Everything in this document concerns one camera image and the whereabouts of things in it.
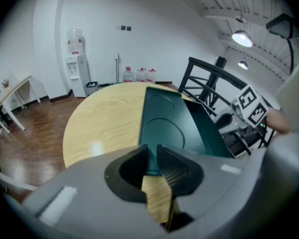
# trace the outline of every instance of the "black chair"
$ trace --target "black chair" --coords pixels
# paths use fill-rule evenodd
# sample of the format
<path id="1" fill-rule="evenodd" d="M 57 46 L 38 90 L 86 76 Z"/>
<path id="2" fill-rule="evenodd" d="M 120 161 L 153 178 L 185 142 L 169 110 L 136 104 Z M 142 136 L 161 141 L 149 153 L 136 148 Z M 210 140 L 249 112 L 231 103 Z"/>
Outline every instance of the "black chair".
<path id="1" fill-rule="evenodd" d="M 219 93 L 216 92 L 216 82 L 219 78 L 224 79 L 225 81 L 229 82 L 232 84 L 234 87 L 238 88 L 239 90 L 243 89 L 247 84 L 243 82 L 242 80 L 238 79 L 234 75 L 226 72 L 223 68 L 217 66 L 217 65 L 212 65 L 209 64 L 205 61 L 201 61 L 196 58 L 189 57 L 189 62 L 187 65 L 187 69 L 185 71 L 184 77 L 181 81 L 181 84 L 179 86 L 178 91 L 180 93 L 185 93 L 192 99 L 194 99 L 196 102 L 201 103 L 207 110 L 207 112 L 210 115 L 217 116 L 217 113 L 215 112 L 214 105 L 218 99 L 223 101 L 225 104 L 228 106 L 231 105 L 230 101 L 226 100 L 223 96 L 221 96 Z M 208 79 L 204 79 L 201 77 L 197 76 L 192 76 L 191 72 L 193 70 L 193 67 L 197 66 L 203 70 L 206 70 L 210 73 Z M 190 80 L 199 87 L 186 87 L 187 81 Z M 191 89 L 202 89 L 201 94 L 194 95 L 192 94 L 189 90 Z M 267 104 L 268 107 L 272 107 L 266 99 L 264 99 L 265 103 Z M 259 147 L 264 144 L 267 146 L 271 139 L 272 136 L 274 135 L 274 131 L 272 131 L 271 136 L 268 141 L 265 141 L 265 136 L 267 134 L 267 126 L 265 128 L 258 126 L 258 131 L 242 137 L 239 132 L 234 132 L 233 134 L 224 137 L 224 141 L 229 148 L 229 150 L 235 155 L 239 155 L 242 153 L 244 150 L 250 155 L 251 151 L 249 147 L 254 145 L 258 140 L 262 140 Z"/>

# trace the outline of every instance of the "metal pole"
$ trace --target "metal pole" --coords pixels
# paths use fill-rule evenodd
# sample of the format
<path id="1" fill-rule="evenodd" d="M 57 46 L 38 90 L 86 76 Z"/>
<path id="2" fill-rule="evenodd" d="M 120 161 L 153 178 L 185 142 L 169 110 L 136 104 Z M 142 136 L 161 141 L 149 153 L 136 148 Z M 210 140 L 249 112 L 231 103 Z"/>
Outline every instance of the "metal pole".
<path id="1" fill-rule="evenodd" d="M 120 54 L 118 54 L 118 58 L 115 59 L 116 83 L 120 82 L 120 60 Z"/>

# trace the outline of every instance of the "white desk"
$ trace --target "white desk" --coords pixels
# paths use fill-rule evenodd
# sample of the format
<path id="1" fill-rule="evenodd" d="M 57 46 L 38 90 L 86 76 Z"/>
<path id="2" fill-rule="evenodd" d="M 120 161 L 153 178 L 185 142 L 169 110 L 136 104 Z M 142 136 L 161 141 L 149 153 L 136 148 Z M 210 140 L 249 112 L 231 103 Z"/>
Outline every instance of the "white desk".
<path id="1" fill-rule="evenodd" d="M 27 76 L 25 77 L 23 80 L 21 80 L 17 85 L 15 85 L 11 90 L 9 90 L 5 96 L 3 98 L 1 98 L 0 100 L 0 106 L 2 105 L 4 107 L 4 109 L 8 112 L 9 116 L 11 117 L 11 119 L 24 131 L 25 128 L 24 126 L 17 120 L 17 118 L 13 115 L 13 113 L 10 111 L 9 107 L 7 107 L 4 102 L 5 100 L 10 97 L 13 93 L 16 94 L 16 97 L 19 101 L 19 103 L 21 104 L 21 107 L 24 109 L 24 101 L 21 99 L 21 97 L 17 94 L 17 90 L 23 85 L 25 84 L 26 82 L 30 83 L 30 87 L 32 88 L 34 94 L 35 94 L 35 97 L 37 99 L 37 101 L 40 103 L 41 100 L 40 98 L 38 97 L 34 87 L 33 87 L 33 84 L 32 84 L 32 81 L 31 81 L 31 76 Z M 7 132 L 7 133 L 10 133 L 10 130 L 6 128 L 6 126 L 1 122 L 0 120 L 0 126 Z"/>

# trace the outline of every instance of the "dark green tray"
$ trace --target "dark green tray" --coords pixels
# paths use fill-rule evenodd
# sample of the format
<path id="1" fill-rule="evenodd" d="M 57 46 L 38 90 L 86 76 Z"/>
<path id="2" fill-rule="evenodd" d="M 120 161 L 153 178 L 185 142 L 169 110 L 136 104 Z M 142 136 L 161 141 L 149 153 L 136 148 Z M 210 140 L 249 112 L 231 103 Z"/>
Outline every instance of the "dark green tray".
<path id="1" fill-rule="evenodd" d="M 147 175 L 161 175 L 156 163 L 158 144 L 230 157 L 218 129 L 201 104 L 183 100 L 178 92 L 151 87 L 146 89 L 139 144 L 149 147 Z"/>

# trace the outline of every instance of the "ceiling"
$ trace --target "ceiling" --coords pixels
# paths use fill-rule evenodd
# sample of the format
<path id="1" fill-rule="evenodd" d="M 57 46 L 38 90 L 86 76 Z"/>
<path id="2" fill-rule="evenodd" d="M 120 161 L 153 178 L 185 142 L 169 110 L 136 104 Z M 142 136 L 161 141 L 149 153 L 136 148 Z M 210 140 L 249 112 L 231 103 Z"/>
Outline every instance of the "ceiling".
<path id="1" fill-rule="evenodd" d="M 182 0 L 196 11 L 226 49 L 243 53 L 247 61 L 256 60 L 281 80 L 290 74 L 291 55 L 286 40 L 272 35 L 266 30 L 266 23 L 286 13 L 293 16 L 292 10 L 284 0 Z M 243 16 L 247 23 L 238 22 L 235 17 Z M 245 48 L 231 35 L 237 30 L 247 31 L 253 47 Z M 295 65 L 299 62 L 299 40 L 292 40 Z"/>

